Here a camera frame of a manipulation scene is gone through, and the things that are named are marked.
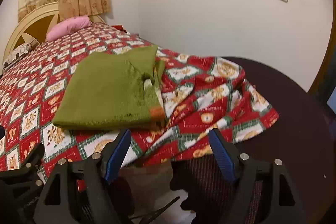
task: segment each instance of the wooden headboard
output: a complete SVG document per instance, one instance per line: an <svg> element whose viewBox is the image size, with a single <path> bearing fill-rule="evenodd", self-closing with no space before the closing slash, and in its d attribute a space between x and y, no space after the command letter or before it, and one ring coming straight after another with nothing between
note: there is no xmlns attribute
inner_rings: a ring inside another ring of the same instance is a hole
<svg viewBox="0 0 336 224"><path fill-rule="evenodd" d="M89 17L92 22L104 22L100 16ZM6 45L3 60L11 51L25 42L37 39L40 44L44 43L47 33L59 21L58 2L42 5L30 12L21 20L12 33Z"/></svg>

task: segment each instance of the red and white bedsheet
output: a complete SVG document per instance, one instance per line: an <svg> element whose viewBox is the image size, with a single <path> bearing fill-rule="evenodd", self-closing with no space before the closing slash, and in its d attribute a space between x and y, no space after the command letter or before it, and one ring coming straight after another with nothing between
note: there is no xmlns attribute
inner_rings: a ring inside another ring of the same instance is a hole
<svg viewBox="0 0 336 224"><path fill-rule="evenodd" d="M69 132L51 120L78 63L92 52L121 54L151 43L115 28L92 27L46 42L9 69L0 81L0 170L20 167L38 142L44 144L43 180L61 157L75 161L99 152L118 132ZM168 125L132 130L123 165L141 158L144 165L186 160L211 153L207 133L217 127L239 142L270 127L278 113L245 79L239 65L223 58L197 57L159 48L166 62L162 98Z"/></svg>

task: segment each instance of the green sweater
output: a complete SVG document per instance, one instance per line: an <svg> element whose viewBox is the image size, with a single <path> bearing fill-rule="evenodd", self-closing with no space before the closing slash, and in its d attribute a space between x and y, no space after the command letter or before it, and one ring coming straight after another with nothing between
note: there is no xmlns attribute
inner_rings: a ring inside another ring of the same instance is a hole
<svg viewBox="0 0 336 224"><path fill-rule="evenodd" d="M64 129L138 127L165 118L157 46L124 54L94 52L77 66L53 124Z"/></svg>

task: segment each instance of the round table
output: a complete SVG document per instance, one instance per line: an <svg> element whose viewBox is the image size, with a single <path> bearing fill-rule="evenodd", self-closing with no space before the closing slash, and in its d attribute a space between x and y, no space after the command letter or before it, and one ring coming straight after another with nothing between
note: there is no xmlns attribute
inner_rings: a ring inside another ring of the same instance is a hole
<svg viewBox="0 0 336 224"><path fill-rule="evenodd" d="M241 65L247 80L280 114L265 132L236 146L256 160L281 159L307 216L317 223L335 199L333 140L321 105L278 70L244 58L226 58Z"/></svg>

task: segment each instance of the screw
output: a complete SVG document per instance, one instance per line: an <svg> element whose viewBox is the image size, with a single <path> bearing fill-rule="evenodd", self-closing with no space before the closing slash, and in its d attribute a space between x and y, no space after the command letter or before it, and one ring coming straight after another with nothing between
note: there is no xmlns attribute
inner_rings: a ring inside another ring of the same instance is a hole
<svg viewBox="0 0 336 224"><path fill-rule="evenodd" d="M65 158L61 158L61 159L58 160L58 164L59 164L59 165L63 165L63 164L65 164L66 162L67 162L67 159L65 159Z"/></svg>
<svg viewBox="0 0 336 224"><path fill-rule="evenodd" d="M249 156L248 154L246 154L246 153L241 153L241 154L240 154L240 158L241 158L242 160L248 160L248 159L250 158L250 156Z"/></svg>
<svg viewBox="0 0 336 224"><path fill-rule="evenodd" d="M37 181L35 181L35 184L37 185L37 186L42 186L43 185L43 182L41 181L41 180L37 180Z"/></svg>
<svg viewBox="0 0 336 224"><path fill-rule="evenodd" d="M274 160L274 163L275 163L276 165L280 166L280 165L282 165L282 160L280 160L280 159L276 159L276 160Z"/></svg>
<svg viewBox="0 0 336 224"><path fill-rule="evenodd" d="M100 153L98 153L98 152L93 153L93 154L91 155L91 158L93 158L94 160L99 159L99 158L100 158Z"/></svg>

